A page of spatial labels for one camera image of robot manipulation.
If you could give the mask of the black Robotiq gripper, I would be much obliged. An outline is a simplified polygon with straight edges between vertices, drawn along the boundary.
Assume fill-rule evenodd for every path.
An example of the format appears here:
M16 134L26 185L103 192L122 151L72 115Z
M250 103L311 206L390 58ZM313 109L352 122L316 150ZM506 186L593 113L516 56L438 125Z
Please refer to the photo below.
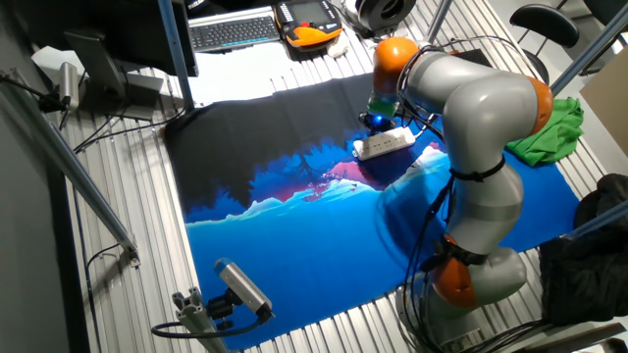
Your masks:
M395 128L395 122L385 118L381 114L371 114L369 112L361 112L358 115L358 121L362 123L368 130L368 135L383 134L388 130Z

